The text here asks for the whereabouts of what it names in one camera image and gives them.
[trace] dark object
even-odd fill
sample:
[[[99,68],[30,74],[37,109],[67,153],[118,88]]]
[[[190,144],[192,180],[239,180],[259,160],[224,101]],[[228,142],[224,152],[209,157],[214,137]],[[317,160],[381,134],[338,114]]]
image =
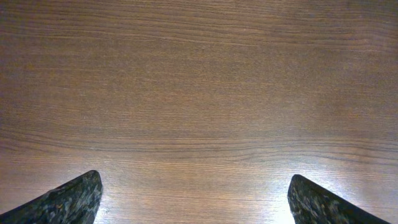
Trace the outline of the dark object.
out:
[[[292,177],[287,199],[296,224],[388,223],[297,174]]]
[[[92,224],[102,196],[100,174],[91,170],[0,215],[0,223]]]

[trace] wooden table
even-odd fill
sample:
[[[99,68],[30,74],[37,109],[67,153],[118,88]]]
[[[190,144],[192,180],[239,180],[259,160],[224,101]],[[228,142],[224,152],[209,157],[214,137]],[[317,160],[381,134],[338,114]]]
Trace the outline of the wooden table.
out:
[[[1,5],[0,213],[96,169],[96,223],[293,223],[294,174],[398,222],[397,1]]]

